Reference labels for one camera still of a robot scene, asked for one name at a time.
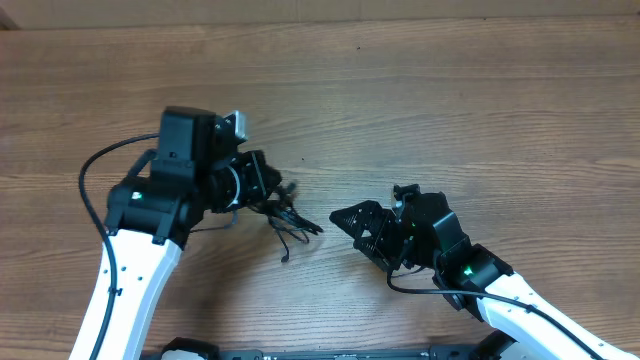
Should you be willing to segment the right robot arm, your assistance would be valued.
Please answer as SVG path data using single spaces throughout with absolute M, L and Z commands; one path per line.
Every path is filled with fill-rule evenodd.
M 401 267 L 433 270 L 431 292 L 493 328 L 472 359 L 629 359 L 540 296 L 511 265 L 471 242 L 443 193 L 411 185 L 385 209 L 364 201 L 329 219 L 391 279 Z

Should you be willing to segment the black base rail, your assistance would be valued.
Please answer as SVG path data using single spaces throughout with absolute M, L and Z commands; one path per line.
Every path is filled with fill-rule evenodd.
M 469 360 L 474 345 L 432 345 L 424 349 L 335 350 L 263 352 L 260 350 L 220 350 L 217 355 L 199 355 L 185 351 L 168 351 L 142 355 L 141 359 L 219 359 L 219 360 Z

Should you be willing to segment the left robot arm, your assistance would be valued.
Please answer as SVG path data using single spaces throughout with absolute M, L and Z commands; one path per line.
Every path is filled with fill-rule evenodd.
M 205 212 L 236 213 L 269 198 L 281 177 L 259 150 L 241 153 L 247 120 L 233 111 L 168 107 L 145 151 L 114 186 L 96 285 L 73 359 L 140 357 L 161 293 Z

